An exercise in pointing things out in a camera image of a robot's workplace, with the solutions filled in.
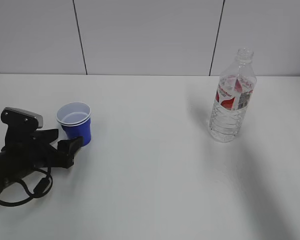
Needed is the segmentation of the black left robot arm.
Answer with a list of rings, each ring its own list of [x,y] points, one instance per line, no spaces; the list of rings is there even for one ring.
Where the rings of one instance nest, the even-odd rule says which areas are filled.
[[[0,151],[0,194],[12,184],[20,184],[28,197],[15,203],[0,200],[0,205],[16,207],[44,197],[53,186],[52,169],[68,169],[74,165],[75,154],[83,146],[84,138],[60,140],[57,147],[53,147],[51,143],[58,136],[56,128],[20,135],[7,131],[5,145]],[[44,176],[30,191],[23,179],[34,172]]]

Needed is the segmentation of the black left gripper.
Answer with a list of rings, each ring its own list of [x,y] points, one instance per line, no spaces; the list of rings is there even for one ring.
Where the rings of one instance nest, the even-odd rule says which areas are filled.
[[[83,146],[83,137],[60,140],[55,148],[51,143],[58,137],[57,128],[36,130],[21,141],[5,141],[4,149],[31,167],[68,169],[74,165],[74,157]]]

